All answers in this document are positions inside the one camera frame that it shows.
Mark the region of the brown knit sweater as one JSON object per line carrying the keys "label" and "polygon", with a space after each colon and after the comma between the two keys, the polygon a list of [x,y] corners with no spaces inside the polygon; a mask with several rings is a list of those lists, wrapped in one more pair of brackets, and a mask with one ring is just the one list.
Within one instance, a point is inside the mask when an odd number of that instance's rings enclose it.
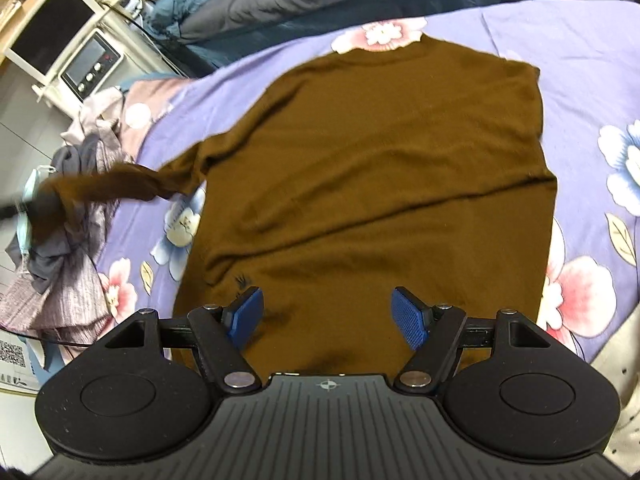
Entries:
{"label": "brown knit sweater", "polygon": [[556,194],[538,79],[430,37],[332,53],[160,169],[58,189],[70,210],[205,188],[176,313],[255,285],[265,312],[244,356],[259,376],[394,376],[410,354],[390,315],[398,286],[479,318],[538,313]]}

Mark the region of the dark grey garment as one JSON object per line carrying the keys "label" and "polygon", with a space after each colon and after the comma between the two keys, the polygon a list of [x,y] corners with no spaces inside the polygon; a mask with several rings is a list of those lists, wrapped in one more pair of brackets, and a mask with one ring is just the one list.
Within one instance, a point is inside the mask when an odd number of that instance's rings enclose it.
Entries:
{"label": "dark grey garment", "polygon": [[[53,155],[52,170],[36,189],[48,179],[96,174],[103,165],[103,155],[104,144],[96,133],[86,136],[81,144],[62,146]],[[91,204],[72,203],[70,210],[65,208],[65,221],[59,226],[35,226],[35,234],[29,235],[27,271],[38,294],[54,285],[65,259],[87,244],[92,232],[99,229],[95,209]]]}

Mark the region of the striped mauve garment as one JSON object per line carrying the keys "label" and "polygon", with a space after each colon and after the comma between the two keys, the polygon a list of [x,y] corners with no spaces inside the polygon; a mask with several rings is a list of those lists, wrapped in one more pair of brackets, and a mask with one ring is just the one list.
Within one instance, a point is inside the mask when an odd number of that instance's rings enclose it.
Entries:
{"label": "striped mauve garment", "polygon": [[[98,174],[126,162],[119,118],[124,96],[101,91],[81,105],[68,140],[36,181],[72,174]],[[102,330],[108,307],[96,270],[117,205],[93,203],[75,209],[74,226],[64,226],[41,244],[14,237],[6,252],[16,262],[15,278],[1,296],[1,325],[19,334],[48,332],[85,344]]]}

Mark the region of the pink polka dot pillow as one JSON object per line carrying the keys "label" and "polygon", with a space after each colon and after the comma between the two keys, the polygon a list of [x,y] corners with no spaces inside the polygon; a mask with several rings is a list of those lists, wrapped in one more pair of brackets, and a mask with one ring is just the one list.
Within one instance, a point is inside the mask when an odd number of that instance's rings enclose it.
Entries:
{"label": "pink polka dot pillow", "polygon": [[124,152],[136,160],[152,127],[171,109],[171,100],[192,79],[153,76],[136,80],[126,92],[120,114],[119,140]]}

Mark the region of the white monitor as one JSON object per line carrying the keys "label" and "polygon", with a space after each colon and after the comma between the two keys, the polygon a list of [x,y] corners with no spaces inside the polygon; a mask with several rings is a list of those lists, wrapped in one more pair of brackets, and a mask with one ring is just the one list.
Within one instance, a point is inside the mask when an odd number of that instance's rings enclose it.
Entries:
{"label": "white monitor", "polygon": [[55,78],[81,42],[80,34],[98,22],[101,11],[93,0],[36,0],[9,32],[2,54],[40,84]]}

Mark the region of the white appliance with knobs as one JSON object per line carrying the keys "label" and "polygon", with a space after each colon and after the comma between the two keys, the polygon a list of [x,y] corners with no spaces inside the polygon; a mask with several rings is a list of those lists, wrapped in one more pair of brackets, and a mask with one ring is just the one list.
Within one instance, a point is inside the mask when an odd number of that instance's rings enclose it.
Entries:
{"label": "white appliance with knobs", "polygon": [[56,60],[45,82],[32,86],[37,99],[72,114],[96,92],[149,74],[171,74],[152,41],[125,13],[108,8]]}

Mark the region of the cream dotted garment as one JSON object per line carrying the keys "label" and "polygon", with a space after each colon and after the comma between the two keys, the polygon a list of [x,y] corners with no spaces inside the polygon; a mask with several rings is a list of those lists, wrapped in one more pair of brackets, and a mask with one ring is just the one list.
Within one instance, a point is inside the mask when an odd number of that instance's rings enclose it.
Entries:
{"label": "cream dotted garment", "polygon": [[639,472],[639,359],[640,312],[635,307],[592,361],[592,366],[608,378],[620,398],[620,418],[604,455],[626,474]]}

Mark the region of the purple floral bed sheet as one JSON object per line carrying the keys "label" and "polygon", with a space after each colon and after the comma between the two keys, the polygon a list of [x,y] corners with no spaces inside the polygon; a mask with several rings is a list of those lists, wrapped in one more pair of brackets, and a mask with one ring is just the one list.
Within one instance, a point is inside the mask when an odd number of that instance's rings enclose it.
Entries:
{"label": "purple floral bed sheet", "polygon": [[280,75],[331,52],[382,51],[427,35],[533,64],[542,148],[558,179],[538,322],[592,363],[639,307],[638,21],[634,3],[534,0],[296,39],[184,87],[136,162],[158,168],[226,131]]}

